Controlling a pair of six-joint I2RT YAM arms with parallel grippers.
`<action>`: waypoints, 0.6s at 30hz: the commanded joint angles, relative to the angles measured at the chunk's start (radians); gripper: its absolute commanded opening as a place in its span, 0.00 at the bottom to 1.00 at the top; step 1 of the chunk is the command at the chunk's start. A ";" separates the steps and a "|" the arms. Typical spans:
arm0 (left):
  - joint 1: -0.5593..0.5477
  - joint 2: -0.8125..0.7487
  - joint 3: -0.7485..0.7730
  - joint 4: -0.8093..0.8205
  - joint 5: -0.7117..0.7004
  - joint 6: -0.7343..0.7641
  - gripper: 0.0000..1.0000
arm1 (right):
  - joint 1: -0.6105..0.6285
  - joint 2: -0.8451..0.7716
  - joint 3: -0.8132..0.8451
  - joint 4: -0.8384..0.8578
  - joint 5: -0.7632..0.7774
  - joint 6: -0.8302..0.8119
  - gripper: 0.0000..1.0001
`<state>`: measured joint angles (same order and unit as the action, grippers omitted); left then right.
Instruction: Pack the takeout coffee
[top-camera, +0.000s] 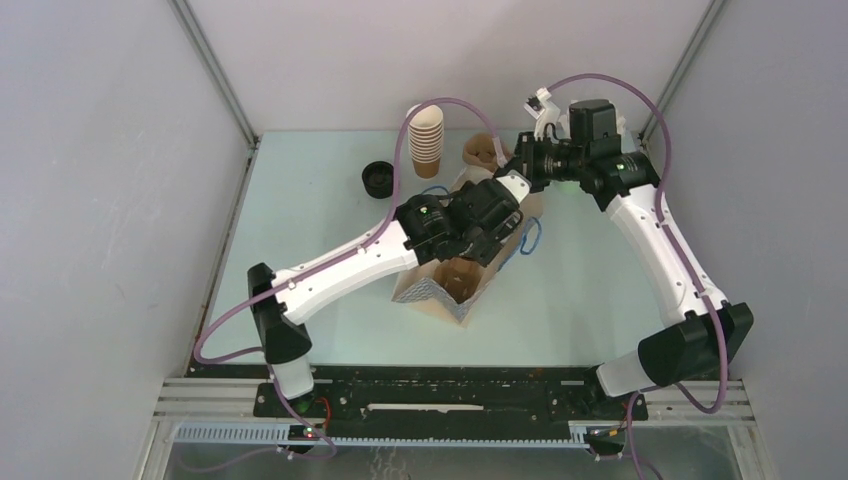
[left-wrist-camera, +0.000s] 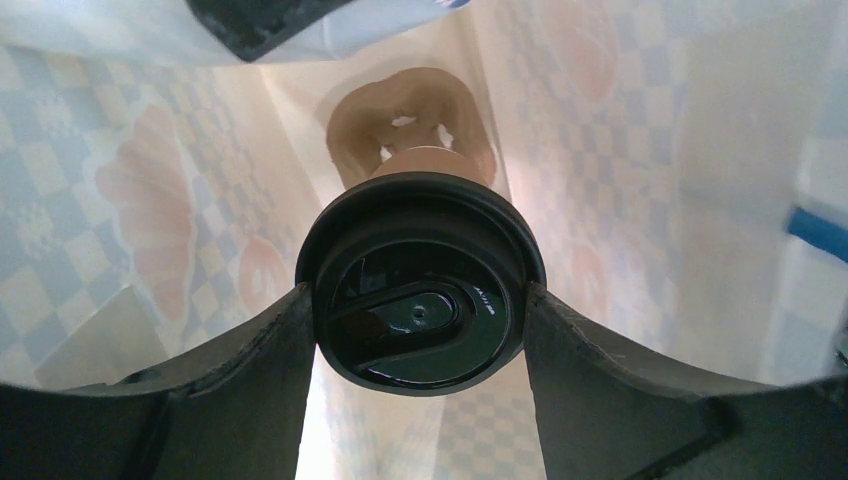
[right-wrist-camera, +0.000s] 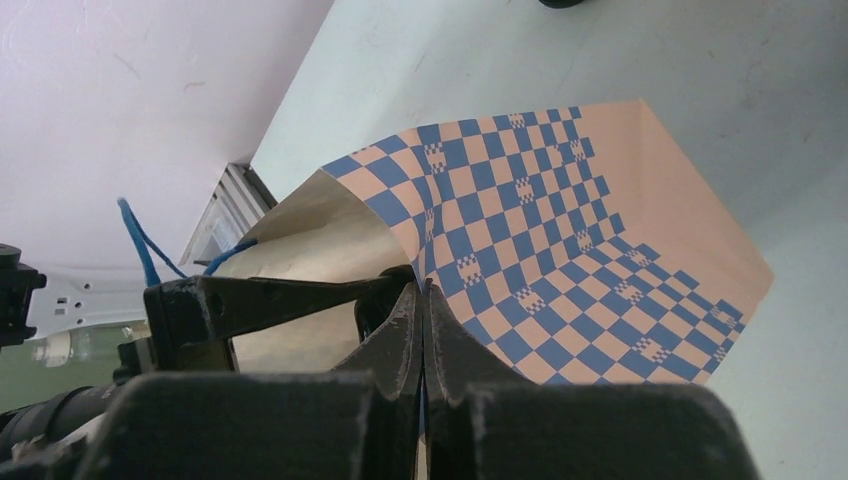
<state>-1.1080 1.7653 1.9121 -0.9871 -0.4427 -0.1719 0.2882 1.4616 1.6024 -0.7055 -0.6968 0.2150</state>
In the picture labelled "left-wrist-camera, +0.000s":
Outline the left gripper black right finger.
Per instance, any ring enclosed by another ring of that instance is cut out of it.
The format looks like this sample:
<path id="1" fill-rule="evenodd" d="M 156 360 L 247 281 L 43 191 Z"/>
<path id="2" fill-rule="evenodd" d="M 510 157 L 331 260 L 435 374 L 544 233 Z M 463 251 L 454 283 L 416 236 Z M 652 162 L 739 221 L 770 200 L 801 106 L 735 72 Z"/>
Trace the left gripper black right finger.
<path id="1" fill-rule="evenodd" d="M 843 479 L 847 379 L 773 386 L 664 356 L 528 290 L 524 347 L 551 479 Z"/>

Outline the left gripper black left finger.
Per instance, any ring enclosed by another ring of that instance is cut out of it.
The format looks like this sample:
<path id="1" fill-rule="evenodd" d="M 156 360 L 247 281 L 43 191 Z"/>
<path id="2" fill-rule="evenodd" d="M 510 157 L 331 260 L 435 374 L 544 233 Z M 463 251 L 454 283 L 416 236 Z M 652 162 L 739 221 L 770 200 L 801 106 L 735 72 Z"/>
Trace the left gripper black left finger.
<path id="1" fill-rule="evenodd" d="M 315 341 L 301 284 L 253 319 L 112 384 L 1 388 L 5 479 L 292 479 Z"/>

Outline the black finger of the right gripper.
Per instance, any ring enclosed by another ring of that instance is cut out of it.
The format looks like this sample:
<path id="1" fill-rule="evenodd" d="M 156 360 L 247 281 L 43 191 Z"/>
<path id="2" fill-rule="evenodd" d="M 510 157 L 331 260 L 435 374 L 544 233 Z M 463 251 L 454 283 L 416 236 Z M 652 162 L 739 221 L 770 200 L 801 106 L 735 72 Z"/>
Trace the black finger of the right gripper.
<path id="1" fill-rule="evenodd" d="M 187 0 L 199 24 L 251 63 L 351 0 Z"/>

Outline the separated brown pulp cup carrier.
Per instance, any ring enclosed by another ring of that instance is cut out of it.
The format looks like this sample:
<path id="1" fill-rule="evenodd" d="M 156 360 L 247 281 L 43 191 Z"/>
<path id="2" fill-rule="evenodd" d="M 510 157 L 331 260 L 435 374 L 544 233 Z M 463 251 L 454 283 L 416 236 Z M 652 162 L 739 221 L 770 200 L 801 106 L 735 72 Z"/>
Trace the separated brown pulp cup carrier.
<path id="1" fill-rule="evenodd" d="M 474 97 L 455 75 L 433 67 L 401 70 L 342 98 L 326 128 L 326 145 L 347 188 L 372 179 L 392 155 L 443 147 L 473 160 L 487 187 L 497 160 Z"/>

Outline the single brown paper cup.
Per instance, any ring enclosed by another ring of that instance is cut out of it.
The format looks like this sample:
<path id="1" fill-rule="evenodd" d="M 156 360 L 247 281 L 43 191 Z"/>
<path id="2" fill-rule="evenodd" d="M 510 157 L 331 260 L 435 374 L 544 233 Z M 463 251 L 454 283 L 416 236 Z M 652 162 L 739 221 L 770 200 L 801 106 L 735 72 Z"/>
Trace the single brown paper cup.
<path id="1" fill-rule="evenodd" d="M 371 177 L 409 172 L 448 174 L 487 186 L 484 176 L 473 160 L 436 146 L 418 146 L 396 153 L 384 161 Z"/>

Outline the black cup lid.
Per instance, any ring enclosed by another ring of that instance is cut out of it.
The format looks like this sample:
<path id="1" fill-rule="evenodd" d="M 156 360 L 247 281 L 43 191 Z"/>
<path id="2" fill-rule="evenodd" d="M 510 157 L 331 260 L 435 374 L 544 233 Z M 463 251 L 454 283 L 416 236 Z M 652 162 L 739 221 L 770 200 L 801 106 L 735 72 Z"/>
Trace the black cup lid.
<path id="1" fill-rule="evenodd" d="M 528 290 L 546 282 L 537 241 L 505 198 L 412 172 L 344 192 L 313 223 L 297 283 L 317 344 L 360 387 L 412 397 L 468 389 L 522 348 Z"/>

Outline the paper takeout bag blue handles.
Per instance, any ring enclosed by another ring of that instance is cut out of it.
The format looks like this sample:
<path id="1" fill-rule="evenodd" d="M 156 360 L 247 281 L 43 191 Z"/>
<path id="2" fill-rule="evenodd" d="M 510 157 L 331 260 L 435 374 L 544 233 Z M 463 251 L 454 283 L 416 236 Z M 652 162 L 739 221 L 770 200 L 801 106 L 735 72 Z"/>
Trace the paper takeout bag blue handles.
<path id="1" fill-rule="evenodd" d="M 542 285 L 688 365 L 847 379 L 843 1 L 351 1 L 248 63 L 186 1 L 1 5 L 1 388 L 115 384 L 290 293 L 337 104 L 471 91 Z M 314 335 L 292 479 L 551 479 L 521 351 L 369 390 Z"/>

